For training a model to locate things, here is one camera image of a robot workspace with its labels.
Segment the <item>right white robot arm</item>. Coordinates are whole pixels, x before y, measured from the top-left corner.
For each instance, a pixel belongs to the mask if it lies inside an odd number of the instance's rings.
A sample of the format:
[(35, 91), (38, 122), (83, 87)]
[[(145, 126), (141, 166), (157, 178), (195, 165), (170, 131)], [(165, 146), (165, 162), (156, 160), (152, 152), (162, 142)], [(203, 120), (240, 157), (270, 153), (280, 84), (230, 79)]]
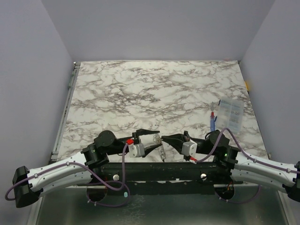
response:
[(250, 182), (269, 186), (286, 193), (294, 201), (300, 200), (300, 164), (285, 164), (246, 153), (240, 144), (231, 146), (223, 134), (229, 131), (209, 132), (204, 139), (183, 134), (162, 136), (161, 140), (183, 155), (186, 161), (201, 163), (213, 156), (213, 163), (220, 167), (215, 177), (220, 183), (233, 181)]

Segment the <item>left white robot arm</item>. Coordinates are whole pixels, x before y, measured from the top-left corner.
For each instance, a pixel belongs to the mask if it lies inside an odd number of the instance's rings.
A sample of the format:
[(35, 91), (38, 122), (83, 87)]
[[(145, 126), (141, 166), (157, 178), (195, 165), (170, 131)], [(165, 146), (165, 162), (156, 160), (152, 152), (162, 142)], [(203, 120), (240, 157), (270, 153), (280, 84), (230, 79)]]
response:
[(109, 155), (129, 154), (131, 158), (145, 157), (156, 148), (162, 146), (157, 141), (144, 146), (140, 140), (142, 135), (156, 135), (158, 131), (139, 129), (130, 137), (117, 138), (112, 131), (102, 131), (93, 143), (80, 152), (56, 163), (35, 169), (21, 166), (16, 169), (9, 191), (14, 192), (12, 200), (17, 208), (23, 208), (37, 202), (42, 195), (56, 188), (64, 188), (77, 184), (93, 185), (100, 183), (111, 186), (103, 180), (104, 174), (98, 170), (109, 163)]

